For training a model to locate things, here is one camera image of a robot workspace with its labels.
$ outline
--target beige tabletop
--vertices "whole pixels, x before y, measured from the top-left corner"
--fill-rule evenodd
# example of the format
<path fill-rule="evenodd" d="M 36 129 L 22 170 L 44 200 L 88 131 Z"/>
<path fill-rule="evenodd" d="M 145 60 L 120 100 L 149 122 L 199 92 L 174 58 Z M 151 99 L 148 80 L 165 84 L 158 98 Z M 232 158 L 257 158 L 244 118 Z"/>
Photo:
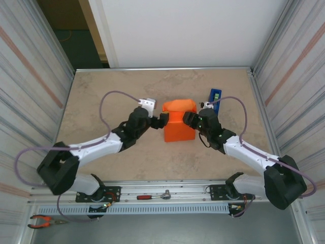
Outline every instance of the beige tabletop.
<path fill-rule="evenodd" d="M 244 140 L 270 151 L 246 70 L 103 70 L 77 72 L 63 117 L 58 141 L 66 144 L 85 142 L 106 134 L 99 119 L 99 103 L 110 90 L 121 90 L 136 98 L 158 101 L 155 115 L 164 102 L 174 99 L 206 101 L 210 89 L 222 96 L 240 98 L 247 107 L 248 128 Z M 120 94 L 107 96 L 103 114 L 111 128 L 127 120 L 137 103 Z M 244 112 L 235 100 L 220 103 L 222 127 L 240 134 Z M 225 179 L 236 172 L 257 175 L 241 161 L 205 148 L 198 135 L 195 140 L 164 142 L 162 129 L 149 129 L 131 148 L 107 155 L 80 168 L 102 180 Z"/>

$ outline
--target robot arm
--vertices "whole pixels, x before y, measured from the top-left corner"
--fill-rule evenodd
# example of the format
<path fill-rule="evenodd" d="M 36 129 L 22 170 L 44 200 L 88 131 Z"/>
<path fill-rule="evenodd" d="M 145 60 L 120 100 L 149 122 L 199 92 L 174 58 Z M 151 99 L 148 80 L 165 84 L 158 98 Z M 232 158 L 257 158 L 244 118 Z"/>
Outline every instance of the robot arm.
<path fill-rule="evenodd" d="M 236 198 L 240 194 L 248 193 L 267 197 L 277 208 L 286 209 L 307 190 L 301 175 L 269 160 L 279 160 L 298 170 L 291 157 L 285 155 L 280 158 L 245 141 L 241 143 L 239 136 L 221 127 L 217 115 L 208 103 L 203 104 L 202 107 L 203 109 L 198 114 L 186 112 L 183 117 L 184 123 L 198 130 L 200 135 L 205 136 L 211 148 L 243 161 L 262 176 L 234 174 L 226 181 L 226 188 L 230 196 Z"/>
<path fill-rule="evenodd" d="M 105 135 L 80 144 L 65 145 L 63 142 L 58 142 L 54 145 L 56 147 L 80 148 L 71 151 L 51 150 L 37 168 L 38 174 L 54 195 L 61 195 L 70 190 L 85 193 L 94 200 L 102 197 L 101 186 L 104 184 L 101 180 L 93 174 L 77 174 L 78 169 L 95 159 L 128 149 L 150 127 L 163 128 L 168 122 L 169 114 L 167 113 L 161 113 L 159 118 L 153 116 L 155 100 L 140 99 L 139 104 L 140 106 L 129 115 L 128 120 L 113 129 L 108 137 Z M 103 139 L 102 143 L 84 147 Z"/>

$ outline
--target blue object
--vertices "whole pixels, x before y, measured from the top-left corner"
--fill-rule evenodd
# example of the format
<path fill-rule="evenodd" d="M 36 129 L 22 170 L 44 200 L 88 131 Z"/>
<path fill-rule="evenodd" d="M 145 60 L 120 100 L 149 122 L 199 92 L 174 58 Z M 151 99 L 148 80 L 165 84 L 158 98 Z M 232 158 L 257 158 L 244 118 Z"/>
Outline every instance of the blue object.
<path fill-rule="evenodd" d="M 221 90 L 211 89 L 208 102 L 212 103 L 213 101 L 215 101 L 215 98 L 216 100 L 221 98 Z M 213 104 L 213 110 L 216 115 L 218 115 L 219 107 L 220 107 L 220 102 Z"/>

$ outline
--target vent grille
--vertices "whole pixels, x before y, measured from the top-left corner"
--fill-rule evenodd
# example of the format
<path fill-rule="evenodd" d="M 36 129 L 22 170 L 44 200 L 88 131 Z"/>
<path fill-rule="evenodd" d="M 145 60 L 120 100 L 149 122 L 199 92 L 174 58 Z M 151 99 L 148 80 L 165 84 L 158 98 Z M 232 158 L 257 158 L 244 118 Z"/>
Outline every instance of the vent grille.
<path fill-rule="evenodd" d="M 89 212 L 87 205 L 71 205 L 60 208 L 65 215 L 98 215 Z M 56 206 L 41 206 L 40 215 L 59 215 Z M 227 203 L 208 204 L 134 204 L 113 205 L 103 215 L 145 215 L 145 214 L 229 214 Z"/>

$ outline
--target corrugated metal wall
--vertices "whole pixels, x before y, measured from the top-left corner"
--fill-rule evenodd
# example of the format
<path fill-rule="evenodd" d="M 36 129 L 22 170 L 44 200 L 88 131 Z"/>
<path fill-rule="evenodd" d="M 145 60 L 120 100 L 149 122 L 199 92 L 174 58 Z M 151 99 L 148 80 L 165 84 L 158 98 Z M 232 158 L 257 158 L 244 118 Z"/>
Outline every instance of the corrugated metal wall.
<path fill-rule="evenodd" d="M 281 152 L 317 182 L 304 205 L 319 243 L 325 243 L 324 33 L 325 1 L 300 1 L 256 72 Z"/>
<path fill-rule="evenodd" d="M 16 154 L 30 146 L 52 145 L 73 80 L 32 0 L 0 1 L 0 243 L 13 243 L 29 187 L 13 170 Z M 39 182 L 35 168 L 42 152 L 20 158 L 22 176 Z"/>

